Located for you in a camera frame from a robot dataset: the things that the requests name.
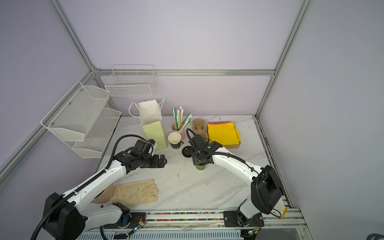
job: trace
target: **white wire basket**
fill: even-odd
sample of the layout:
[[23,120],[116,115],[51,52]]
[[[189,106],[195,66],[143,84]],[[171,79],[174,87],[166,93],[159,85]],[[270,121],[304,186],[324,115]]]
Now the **white wire basket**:
[[101,158],[120,115],[117,110],[103,108],[85,140],[75,142],[72,149],[82,158]]
[[111,65],[105,89],[112,97],[151,96],[156,86],[153,65]]
[[84,141],[109,99],[109,91],[96,86],[83,86],[49,122],[40,122],[62,141]]

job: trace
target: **box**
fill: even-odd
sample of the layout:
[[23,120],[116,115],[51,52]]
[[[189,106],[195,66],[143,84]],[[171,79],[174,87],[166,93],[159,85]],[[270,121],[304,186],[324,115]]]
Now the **box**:
[[[228,122],[228,121],[209,122],[209,123],[207,124],[207,130],[208,130],[208,136],[209,136],[209,138],[210,138],[212,141],[217,141],[216,139],[212,139],[212,138],[211,138],[211,135],[209,134],[209,126],[212,125],[212,123],[214,123],[214,124],[223,124],[223,123],[230,123],[230,122]],[[240,144],[241,144],[240,134],[239,134],[239,132],[238,132],[237,129],[236,129],[235,123],[233,123],[233,126],[234,126],[234,131],[235,131],[236,134],[237,134],[237,138],[238,138],[238,140],[239,140],[239,143],[238,143],[238,144],[226,144],[226,145],[223,144],[223,147],[225,147],[225,148],[227,148],[227,149],[236,149],[236,148],[239,148],[239,147],[240,147]]]

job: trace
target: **black mounting plate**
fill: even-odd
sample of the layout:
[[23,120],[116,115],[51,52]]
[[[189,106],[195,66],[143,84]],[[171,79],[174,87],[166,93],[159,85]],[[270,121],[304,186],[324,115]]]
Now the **black mounting plate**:
[[[224,211],[223,212],[224,214],[224,225],[226,227],[241,227],[238,223],[237,223],[237,219],[236,219],[236,211]],[[261,218],[262,217],[262,213],[259,212],[258,214],[256,214],[255,216],[252,217],[252,222],[246,226],[246,227],[263,227],[264,226],[264,219]]]
[[[145,212],[131,212],[131,219],[136,219],[139,218],[137,221],[131,222],[131,224],[127,228],[122,228],[123,229],[133,229],[139,225],[139,221],[143,220],[145,221],[146,213]],[[114,224],[106,224],[103,226],[104,229],[111,229],[111,228],[119,228],[116,223]]]

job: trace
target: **table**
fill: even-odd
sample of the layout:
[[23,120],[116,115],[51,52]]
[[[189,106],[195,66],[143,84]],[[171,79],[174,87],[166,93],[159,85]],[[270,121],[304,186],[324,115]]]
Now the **table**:
[[[202,118],[207,122],[234,121],[242,140],[238,149],[230,149],[230,151],[256,165],[264,167],[269,164],[252,115],[193,117],[193,119],[196,118]],[[166,138],[172,132],[170,127],[172,121],[173,116],[163,116],[162,118]],[[120,118],[99,169],[102,169],[109,161],[117,139],[126,134],[145,137],[139,118]],[[122,139],[116,153],[134,146],[136,141],[137,138],[134,137]],[[208,164],[205,170],[197,170],[192,163],[192,158],[186,158],[181,154],[182,148],[189,145],[187,137],[183,139],[183,142],[184,144],[178,150],[172,149],[168,143],[168,148],[155,151],[155,154],[165,155],[168,163],[164,168],[139,168],[114,183],[117,185],[147,179],[155,180],[159,189],[157,202],[139,204],[131,208],[132,210],[237,208],[251,194],[250,186],[221,166]]]

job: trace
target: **glove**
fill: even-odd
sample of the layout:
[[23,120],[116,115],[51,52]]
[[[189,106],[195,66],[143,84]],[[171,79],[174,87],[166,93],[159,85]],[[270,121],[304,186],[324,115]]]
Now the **glove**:
[[119,202],[126,207],[133,207],[137,204],[156,202],[156,194],[158,193],[159,190],[153,179],[123,183],[115,186],[113,202]]

